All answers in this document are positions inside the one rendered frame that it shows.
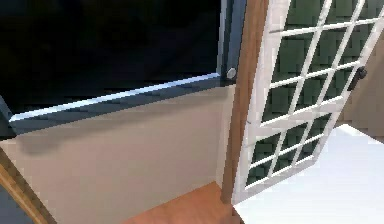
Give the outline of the white glass-paned room door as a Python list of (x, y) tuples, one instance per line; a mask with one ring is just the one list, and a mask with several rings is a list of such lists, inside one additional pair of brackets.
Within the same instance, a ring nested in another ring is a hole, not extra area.
[(270, 0), (232, 201), (312, 166), (384, 30), (384, 0)]

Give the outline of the brown wooden curved furniture edge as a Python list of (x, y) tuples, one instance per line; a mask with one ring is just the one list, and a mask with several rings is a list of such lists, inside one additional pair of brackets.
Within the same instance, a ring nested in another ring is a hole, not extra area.
[(0, 185), (28, 215), (33, 224), (58, 224), (1, 147)]

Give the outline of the dark window with grey frame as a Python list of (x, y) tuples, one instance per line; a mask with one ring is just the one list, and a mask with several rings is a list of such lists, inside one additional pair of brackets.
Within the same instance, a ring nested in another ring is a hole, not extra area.
[(246, 0), (0, 0), (0, 140), (234, 83)]

